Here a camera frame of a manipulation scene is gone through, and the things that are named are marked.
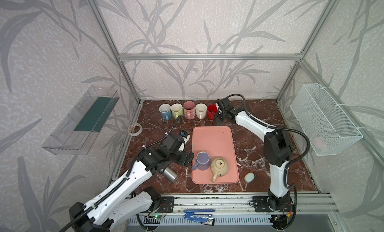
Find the red mug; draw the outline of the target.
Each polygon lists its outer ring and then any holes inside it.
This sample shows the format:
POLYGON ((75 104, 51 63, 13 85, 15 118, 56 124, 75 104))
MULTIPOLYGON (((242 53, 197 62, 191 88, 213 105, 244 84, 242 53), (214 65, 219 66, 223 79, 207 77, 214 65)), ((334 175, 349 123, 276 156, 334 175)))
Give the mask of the red mug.
POLYGON ((216 104, 209 105, 207 107, 207 117, 210 120, 214 120, 216 114, 218 114, 218 108, 217 108, 216 104))

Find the purple mug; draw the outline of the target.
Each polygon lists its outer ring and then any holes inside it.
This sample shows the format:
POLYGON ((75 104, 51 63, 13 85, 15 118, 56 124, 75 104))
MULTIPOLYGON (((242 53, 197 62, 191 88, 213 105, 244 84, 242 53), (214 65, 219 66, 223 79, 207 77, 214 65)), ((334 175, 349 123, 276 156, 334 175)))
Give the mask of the purple mug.
POLYGON ((199 152, 196 156, 196 162, 192 166, 192 170, 205 171, 210 168, 211 158, 207 152, 199 152))

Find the white mug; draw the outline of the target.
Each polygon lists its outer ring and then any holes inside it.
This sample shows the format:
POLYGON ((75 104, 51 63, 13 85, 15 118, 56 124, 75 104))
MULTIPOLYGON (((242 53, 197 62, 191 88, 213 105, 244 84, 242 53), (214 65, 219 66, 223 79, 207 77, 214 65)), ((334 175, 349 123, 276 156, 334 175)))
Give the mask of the white mug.
POLYGON ((195 110, 196 110, 196 117, 199 119, 199 120, 203 120, 206 115, 207 115, 207 105, 204 104, 204 103, 199 103, 195 106, 195 110))

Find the pink mug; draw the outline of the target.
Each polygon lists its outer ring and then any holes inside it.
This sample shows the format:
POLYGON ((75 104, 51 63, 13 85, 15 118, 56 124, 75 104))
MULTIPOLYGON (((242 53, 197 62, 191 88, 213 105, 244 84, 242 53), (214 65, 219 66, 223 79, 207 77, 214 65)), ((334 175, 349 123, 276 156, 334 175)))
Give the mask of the pink mug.
POLYGON ((193 101, 186 101, 183 104, 184 116, 188 120, 193 120, 196 116, 196 105, 193 101))

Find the light green mug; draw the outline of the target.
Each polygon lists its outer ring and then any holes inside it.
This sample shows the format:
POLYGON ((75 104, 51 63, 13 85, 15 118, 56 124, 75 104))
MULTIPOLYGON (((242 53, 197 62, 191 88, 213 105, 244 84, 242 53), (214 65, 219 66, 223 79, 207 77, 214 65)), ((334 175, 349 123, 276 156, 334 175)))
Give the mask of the light green mug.
POLYGON ((182 104, 180 103, 175 103, 171 106, 171 112, 172 116, 177 119, 179 116, 183 116, 184 109, 182 104))

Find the blue flower mug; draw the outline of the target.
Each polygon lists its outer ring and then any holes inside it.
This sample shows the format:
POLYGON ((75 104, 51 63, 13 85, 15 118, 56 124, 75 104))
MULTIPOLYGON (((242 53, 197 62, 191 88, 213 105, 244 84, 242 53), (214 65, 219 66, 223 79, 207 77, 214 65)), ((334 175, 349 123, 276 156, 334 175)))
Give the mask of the blue flower mug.
POLYGON ((162 104, 159 107, 159 112, 161 113, 162 118, 166 121, 170 121, 172 118, 171 105, 169 104, 162 104))

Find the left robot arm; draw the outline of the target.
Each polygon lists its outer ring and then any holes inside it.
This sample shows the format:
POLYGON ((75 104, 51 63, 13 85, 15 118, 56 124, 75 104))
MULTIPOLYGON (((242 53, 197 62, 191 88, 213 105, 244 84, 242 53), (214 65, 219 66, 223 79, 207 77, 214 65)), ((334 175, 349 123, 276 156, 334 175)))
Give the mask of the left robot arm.
POLYGON ((164 173, 176 163, 189 167, 194 158, 185 150, 190 138, 187 131, 168 131, 162 139, 143 146, 127 171, 93 199, 70 207, 70 222, 61 231, 72 228, 75 232, 109 232, 131 216, 159 207, 161 196, 153 188, 128 199, 137 187, 156 173, 164 173))

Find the silver spray bottle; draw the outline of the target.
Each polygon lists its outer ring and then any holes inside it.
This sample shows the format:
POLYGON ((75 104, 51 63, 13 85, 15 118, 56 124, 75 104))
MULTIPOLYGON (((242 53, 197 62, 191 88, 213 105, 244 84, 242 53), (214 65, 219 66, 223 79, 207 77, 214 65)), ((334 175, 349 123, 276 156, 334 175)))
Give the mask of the silver spray bottle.
POLYGON ((172 183, 175 183, 179 177, 179 175, 176 172, 174 172, 171 168, 164 169, 163 175, 172 183))

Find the pink plastic tray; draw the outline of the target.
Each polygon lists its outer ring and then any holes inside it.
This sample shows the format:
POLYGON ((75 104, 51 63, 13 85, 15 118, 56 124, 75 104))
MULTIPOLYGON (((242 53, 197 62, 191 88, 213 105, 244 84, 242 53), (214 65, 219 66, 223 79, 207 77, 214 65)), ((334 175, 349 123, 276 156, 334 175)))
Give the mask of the pink plastic tray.
POLYGON ((217 157, 223 157, 229 163, 229 171, 212 182, 213 173, 210 168, 205 171, 192 170, 192 181, 195 184, 234 184, 239 181, 239 170, 232 131, 227 126, 196 127, 193 129, 192 152, 196 156, 199 152, 207 152, 211 162, 217 157))

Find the beige ceramic teapot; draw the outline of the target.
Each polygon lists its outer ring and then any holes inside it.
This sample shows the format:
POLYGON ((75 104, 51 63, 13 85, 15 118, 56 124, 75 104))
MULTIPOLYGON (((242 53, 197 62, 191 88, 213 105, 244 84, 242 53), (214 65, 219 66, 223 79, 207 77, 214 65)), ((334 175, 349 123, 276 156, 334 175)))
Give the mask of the beige ceramic teapot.
POLYGON ((210 165, 213 173, 212 182, 215 183, 217 178, 225 176, 229 171, 229 163, 223 157, 215 158, 210 165))

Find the white tape roll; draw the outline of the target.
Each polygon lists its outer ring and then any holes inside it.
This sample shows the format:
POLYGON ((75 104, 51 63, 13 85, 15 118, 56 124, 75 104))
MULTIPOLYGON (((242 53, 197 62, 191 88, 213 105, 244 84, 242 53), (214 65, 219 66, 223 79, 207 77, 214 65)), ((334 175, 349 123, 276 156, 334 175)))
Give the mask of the white tape roll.
POLYGON ((129 126, 128 128, 128 133, 132 137, 137 137, 139 136, 143 131, 142 125, 139 123, 134 123, 129 126))

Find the blue stapler tool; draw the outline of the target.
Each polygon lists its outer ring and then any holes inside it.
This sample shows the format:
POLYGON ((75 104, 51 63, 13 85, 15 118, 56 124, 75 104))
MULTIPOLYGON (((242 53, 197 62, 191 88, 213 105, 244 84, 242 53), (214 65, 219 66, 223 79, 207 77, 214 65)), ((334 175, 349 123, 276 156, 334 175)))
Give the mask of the blue stapler tool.
POLYGON ((202 225, 214 226, 215 219, 213 218, 213 213, 215 211, 215 209, 184 210, 184 219, 202 225))

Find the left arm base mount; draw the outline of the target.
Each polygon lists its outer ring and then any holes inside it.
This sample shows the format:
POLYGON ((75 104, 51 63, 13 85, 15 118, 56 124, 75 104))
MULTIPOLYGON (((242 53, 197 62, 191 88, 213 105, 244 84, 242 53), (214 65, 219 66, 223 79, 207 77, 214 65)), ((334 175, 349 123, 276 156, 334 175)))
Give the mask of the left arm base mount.
POLYGON ((160 197, 153 201, 149 208, 152 213, 172 213, 175 205, 175 197, 160 197))

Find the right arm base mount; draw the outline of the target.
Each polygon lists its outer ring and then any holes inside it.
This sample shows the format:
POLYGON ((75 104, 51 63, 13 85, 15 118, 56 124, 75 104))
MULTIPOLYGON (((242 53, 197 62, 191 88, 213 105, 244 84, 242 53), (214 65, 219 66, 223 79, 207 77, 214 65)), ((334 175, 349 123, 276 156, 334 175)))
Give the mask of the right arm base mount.
POLYGON ((290 212, 293 200, 290 196, 277 198, 275 196, 253 196, 252 202, 256 212, 290 212))

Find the clear plastic wall shelf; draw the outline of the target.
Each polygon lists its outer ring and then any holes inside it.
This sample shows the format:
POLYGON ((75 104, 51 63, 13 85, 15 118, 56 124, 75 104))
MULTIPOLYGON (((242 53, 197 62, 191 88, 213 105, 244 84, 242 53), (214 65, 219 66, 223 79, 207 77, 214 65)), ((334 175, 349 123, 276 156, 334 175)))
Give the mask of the clear plastic wall shelf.
POLYGON ((116 89, 90 86, 42 148, 54 155, 86 155, 120 96, 116 89))

